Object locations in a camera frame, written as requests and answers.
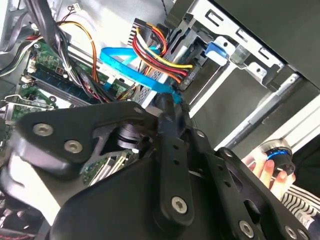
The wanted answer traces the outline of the person's hand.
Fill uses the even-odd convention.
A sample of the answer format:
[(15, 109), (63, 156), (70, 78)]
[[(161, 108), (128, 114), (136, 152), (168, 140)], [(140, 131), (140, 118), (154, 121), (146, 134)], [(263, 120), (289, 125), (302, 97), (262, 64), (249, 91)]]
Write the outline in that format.
[(282, 199), (286, 191), (296, 180), (294, 173), (287, 175), (285, 171), (279, 172), (277, 177), (273, 178), (275, 163), (271, 159), (267, 160), (267, 155), (258, 148), (252, 150), (241, 161), (278, 200)]

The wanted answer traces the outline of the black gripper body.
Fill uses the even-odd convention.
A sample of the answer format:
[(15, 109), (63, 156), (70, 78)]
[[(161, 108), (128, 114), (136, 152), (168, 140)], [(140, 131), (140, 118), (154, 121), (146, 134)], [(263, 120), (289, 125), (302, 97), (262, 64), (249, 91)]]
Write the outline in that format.
[(183, 183), (162, 183), (159, 164), (144, 159), (69, 199), (50, 230), (52, 240), (185, 240), (195, 219), (190, 171)]

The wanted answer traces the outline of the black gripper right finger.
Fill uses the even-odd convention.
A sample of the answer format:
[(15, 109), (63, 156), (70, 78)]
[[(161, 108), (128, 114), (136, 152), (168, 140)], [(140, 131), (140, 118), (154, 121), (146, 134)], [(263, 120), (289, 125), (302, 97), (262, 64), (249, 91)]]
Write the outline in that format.
[(228, 148), (213, 150), (183, 111), (195, 217), (185, 240), (308, 240), (294, 215)]

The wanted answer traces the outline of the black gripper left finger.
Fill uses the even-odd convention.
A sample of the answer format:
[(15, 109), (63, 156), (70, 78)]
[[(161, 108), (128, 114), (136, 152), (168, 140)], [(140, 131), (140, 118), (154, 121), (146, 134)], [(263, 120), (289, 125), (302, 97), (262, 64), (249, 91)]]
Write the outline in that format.
[(181, 136), (185, 131), (183, 112), (189, 112), (189, 108), (184, 102), (174, 103), (166, 93), (158, 97), (157, 106), (162, 110), (159, 116), (133, 101), (26, 114), (16, 125), (16, 154), (50, 177), (67, 181), (105, 156), (138, 148), (142, 157), (129, 166), (146, 159), (155, 160), (161, 182), (173, 184), (174, 191), (176, 184), (182, 183), (181, 195), (186, 197), (190, 192), (185, 178), (189, 166)]

